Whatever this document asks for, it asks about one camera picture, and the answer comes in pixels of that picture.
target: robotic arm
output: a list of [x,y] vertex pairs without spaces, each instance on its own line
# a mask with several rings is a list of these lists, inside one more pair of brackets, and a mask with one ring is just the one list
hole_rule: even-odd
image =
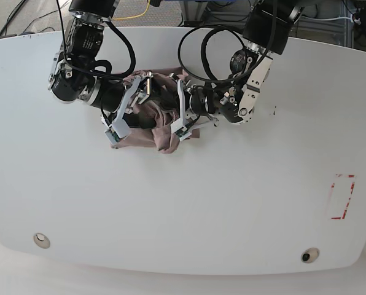
[[[242,34],[242,37],[248,40],[248,45],[245,46],[239,38],[243,48],[232,56],[231,75],[226,80],[219,81],[212,74],[206,58],[206,44],[213,34],[230,29],[211,26],[213,30],[202,43],[201,57],[210,79],[191,73],[180,58],[180,48],[184,39],[193,31],[206,26],[195,28],[183,37],[179,45],[179,62],[184,70],[205,84],[189,87],[183,81],[175,80],[175,99],[179,102],[181,115],[171,126],[173,133],[184,140],[195,128],[209,124],[217,125],[218,119],[215,114],[218,112],[233,124],[249,122],[260,95],[260,88],[273,61],[271,53],[282,54],[289,32],[304,8],[300,6],[300,2],[302,1],[255,2]],[[131,83],[123,80],[133,72],[136,60],[131,44],[111,22],[118,3],[119,0],[72,1],[69,11],[74,14],[74,18],[65,33],[62,32],[64,40],[54,58],[49,78],[49,89],[61,102],[72,103],[81,100],[101,110],[102,121],[107,127],[106,135],[112,144],[124,140],[130,134],[130,127],[154,128],[154,121],[143,120],[132,114],[132,107],[136,103],[146,103],[152,95],[167,95],[156,85],[153,86],[152,73],[136,76]],[[103,43],[103,23],[106,23],[128,48],[131,63],[124,73],[112,74],[110,62],[96,60]],[[198,124],[201,116],[207,117],[209,122]]]

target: white tabletop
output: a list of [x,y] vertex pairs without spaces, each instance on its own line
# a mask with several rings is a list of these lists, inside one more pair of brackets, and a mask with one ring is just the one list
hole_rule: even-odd
[[[138,69],[179,65],[187,29],[122,31]],[[200,74],[203,36],[183,46],[183,60]],[[162,155],[110,149],[97,109],[52,98],[47,79],[60,42],[60,33],[0,40],[4,246],[96,266],[215,275],[331,269],[359,257],[366,241],[366,53],[291,39],[251,123],[223,122]],[[209,42],[217,76],[228,74],[238,49],[226,32]],[[127,55],[106,30],[99,58],[119,71]],[[36,232],[48,236],[49,249],[34,244]],[[319,259],[302,263],[312,247]]]

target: cloth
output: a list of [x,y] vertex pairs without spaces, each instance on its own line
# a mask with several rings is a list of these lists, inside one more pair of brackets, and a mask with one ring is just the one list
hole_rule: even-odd
[[[162,86],[165,90],[176,93],[177,85],[169,75],[174,73],[179,79],[187,82],[189,75],[182,70],[182,68],[174,69],[159,69],[151,70],[153,72],[153,79],[156,83]],[[131,82],[134,76],[144,74],[146,71],[136,71],[125,80]],[[134,114],[139,112],[145,113],[150,118],[156,121],[157,126],[151,130],[143,130],[138,128],[131,128],[131,134],[123,141],[112,146],[120,149],[128,146],[139,146],[143,148],[157,148],[162,154],[171,154],[179,147],[180,140],[175,134],[171,134],[171,124],[179,118],[179,113],[176,108],[168,109],[162,102],[157,100],[147,99],[147,102],[134,106]],[[192,138],[199,138],[199,131],[193,133]]]

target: screw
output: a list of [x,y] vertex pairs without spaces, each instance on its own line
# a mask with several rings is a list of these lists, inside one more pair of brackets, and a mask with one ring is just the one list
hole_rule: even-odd
[[248,113],[248,111],[247,111],[247,109],[246,109],[246,108],[243,108],[243,109],[241,109],[241,110],[239,111],[239,115],[240,115],[241,117],[244,117],[245,115],[247,115],[247,113]]

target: yellow cable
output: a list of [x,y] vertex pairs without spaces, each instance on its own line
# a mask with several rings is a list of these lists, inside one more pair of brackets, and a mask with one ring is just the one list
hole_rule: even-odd
[[149,10],[149,6],[150,6],[150,0],[147,0],[147,7],[146,7],[146,10],[143,13],[138,14],[138,15],[134,15],[132,17],[116,17],[116,18],[113,18],[113,20],[131,20],[132,18],[142,17]]

